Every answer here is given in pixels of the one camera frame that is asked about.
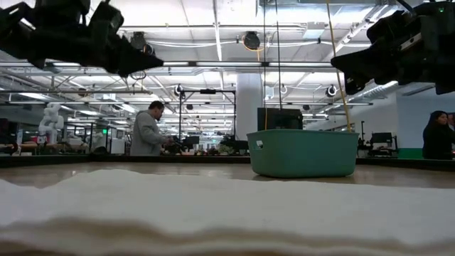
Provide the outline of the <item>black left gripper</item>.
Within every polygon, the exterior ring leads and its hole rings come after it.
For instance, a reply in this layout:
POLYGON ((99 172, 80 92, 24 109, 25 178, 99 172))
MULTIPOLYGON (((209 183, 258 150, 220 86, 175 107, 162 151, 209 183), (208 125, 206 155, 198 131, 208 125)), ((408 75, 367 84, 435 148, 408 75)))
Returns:
MULTIPOLYGON (((26 59, 42 68, 47 59, 106 68, 107 29, 104 26, 42 27, 30 34, 26 59)), ((132 73, 164 65, 148 43, 133 46, 124 36, 108 38, 108 58, 115 64, 108 73, 127 77, 132 73)))

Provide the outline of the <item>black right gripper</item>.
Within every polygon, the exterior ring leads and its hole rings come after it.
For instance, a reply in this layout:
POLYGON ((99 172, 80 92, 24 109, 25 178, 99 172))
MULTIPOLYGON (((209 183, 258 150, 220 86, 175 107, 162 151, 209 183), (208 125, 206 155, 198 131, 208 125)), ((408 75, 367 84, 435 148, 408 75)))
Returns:
MULTIPOLYGON (((422 35, 411 37, 400 45, 395 70, 386 78, 399 85, 433 83, 437 95, 455 92, 455 35, 437 37, 436 46, 437 50, 429 50, 422 35)), ((344 74, 347 95, 364 90, 367 83, 382 75, 381 56, 382 47, 373 45, 331 59, 331 65, 344 74)))

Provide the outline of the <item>teal plastic bin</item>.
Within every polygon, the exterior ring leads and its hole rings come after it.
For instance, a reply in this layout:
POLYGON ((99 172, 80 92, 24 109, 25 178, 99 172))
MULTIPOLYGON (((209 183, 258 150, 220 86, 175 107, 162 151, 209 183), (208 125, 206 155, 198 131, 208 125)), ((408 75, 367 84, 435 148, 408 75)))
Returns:
POLYGON ((252 170, 261 176, 344 177, 355 171, 357 133, 268 129, 247 140, 252 170))

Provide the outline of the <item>small monitor on stand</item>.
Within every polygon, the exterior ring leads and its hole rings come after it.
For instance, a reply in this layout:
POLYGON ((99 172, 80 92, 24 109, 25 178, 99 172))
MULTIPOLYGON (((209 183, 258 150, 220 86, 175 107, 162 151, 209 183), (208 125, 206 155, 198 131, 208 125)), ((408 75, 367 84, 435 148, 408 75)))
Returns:
POLYGON ((370 157, 397 158, 399 152, 397 136, 391 132, 372 133, 370 146, 368 152, 370 157))

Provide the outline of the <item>person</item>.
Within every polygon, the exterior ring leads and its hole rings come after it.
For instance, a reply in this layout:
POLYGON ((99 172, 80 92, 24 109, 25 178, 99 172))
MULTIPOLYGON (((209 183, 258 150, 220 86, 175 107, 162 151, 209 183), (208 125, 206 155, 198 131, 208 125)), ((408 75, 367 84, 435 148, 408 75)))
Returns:
POLYGON ((164 104, 153 101, 147 110, 139 111, 134 120, 131 156, 159 156, 165 144, 172 144, 172 138, 160 133, 157 122, 164 113, 164 104))
POLYGON ((422 156, 424 159, 452 160, 452 145, 455 144, 455 131, 449 126, 448 114, 444 111, 431 113, 423 131, 422 156))

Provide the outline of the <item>black monitor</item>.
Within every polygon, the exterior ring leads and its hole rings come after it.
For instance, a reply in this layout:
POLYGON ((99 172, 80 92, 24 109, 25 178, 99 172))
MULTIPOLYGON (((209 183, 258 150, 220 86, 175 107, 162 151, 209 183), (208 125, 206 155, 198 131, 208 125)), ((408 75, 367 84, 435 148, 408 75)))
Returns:
POLYGON ((257 130, 303 129, 303 116, 300 110, 279 108, 257 109, 257 130))

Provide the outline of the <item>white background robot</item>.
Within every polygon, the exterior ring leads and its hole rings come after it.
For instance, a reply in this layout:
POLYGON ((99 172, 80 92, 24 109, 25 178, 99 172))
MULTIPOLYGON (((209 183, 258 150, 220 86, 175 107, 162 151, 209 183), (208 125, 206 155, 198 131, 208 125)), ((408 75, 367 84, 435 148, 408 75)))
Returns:
POLYGON ((38 125, 38 144, 56 144, 58 130, 64 126, 64 118, 59 115, 58 103, 48 103, 43 110, 43 118, 38 125))

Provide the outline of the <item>long ceiling light bar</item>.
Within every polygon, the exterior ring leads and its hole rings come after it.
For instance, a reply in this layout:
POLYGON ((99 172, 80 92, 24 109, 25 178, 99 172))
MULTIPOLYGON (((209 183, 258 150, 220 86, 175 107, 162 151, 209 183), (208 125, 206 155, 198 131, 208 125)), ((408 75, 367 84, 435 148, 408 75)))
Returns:
MULTIPOLYGON (((0 62, 3 68, 25 68, 33 65, 26 62, 0 62)), ((45 67, 82 67, 77 63, 47 62, 45 67)), ((170 61, 164 62, 162 67, 219 67, 219 68, 243 68, 243 67, 272 67, 278 68, 332 68, 328 62, 234 62, 234 61, 170 61)))

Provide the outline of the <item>white pillar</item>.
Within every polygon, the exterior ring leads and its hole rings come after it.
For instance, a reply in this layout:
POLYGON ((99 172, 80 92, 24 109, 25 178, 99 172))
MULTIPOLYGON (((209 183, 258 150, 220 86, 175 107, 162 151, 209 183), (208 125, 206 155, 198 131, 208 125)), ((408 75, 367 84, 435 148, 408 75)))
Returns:
POLYGON ((257 131, 257 109, 262 106, 262 78, 259 73, 239 73, 236 87, 236 137, 247 141, 257 131))

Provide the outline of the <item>white folded cloth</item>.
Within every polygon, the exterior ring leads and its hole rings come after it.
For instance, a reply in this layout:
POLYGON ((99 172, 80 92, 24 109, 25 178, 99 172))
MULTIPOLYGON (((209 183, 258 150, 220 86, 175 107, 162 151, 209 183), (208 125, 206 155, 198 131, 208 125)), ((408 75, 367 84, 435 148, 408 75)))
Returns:
POLYGON ((0 181, 0 255, 455 256, 455 189, 139 174, 0 181))

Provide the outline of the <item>black table frame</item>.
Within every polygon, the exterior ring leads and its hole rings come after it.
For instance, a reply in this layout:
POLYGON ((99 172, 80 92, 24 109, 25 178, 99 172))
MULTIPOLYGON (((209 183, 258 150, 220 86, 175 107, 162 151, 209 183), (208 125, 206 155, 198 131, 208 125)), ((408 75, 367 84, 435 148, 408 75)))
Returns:
MULTIPOLYGON (((247 156, 114 156, 114 155, 45 155, 0 156, 0 169, 89 162, 179 163, 179 164, 248 164, 247 156)), ((424 159, 357 159, 357 165, 455 172, 455 161, 424 159)))

